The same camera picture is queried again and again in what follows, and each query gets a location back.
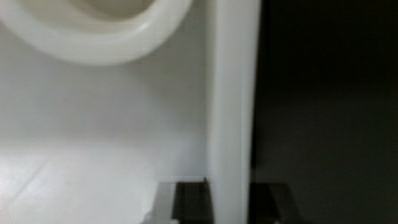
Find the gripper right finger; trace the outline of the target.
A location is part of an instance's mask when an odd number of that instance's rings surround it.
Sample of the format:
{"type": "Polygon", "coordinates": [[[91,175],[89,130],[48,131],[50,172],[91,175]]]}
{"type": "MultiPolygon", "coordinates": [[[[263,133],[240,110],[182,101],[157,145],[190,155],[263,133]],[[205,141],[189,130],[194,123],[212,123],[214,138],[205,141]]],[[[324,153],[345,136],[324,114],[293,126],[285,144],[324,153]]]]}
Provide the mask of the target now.
{"type": "Polygon", "coordinates": [[[251,224],[308,224],[285,183],[251,184],[251,224]]]}

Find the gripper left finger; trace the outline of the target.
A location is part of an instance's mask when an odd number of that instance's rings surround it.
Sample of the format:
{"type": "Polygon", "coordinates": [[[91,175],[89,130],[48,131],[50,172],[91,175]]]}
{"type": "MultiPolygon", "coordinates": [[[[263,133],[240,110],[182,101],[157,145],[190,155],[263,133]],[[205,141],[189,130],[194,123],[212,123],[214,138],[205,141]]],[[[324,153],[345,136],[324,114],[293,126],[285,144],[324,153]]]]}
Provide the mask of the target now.
{"type": "Polygon", "coordinates": [[[171,219],[178,224],[215,224],[208,181],[176,184],[171,219]]]}

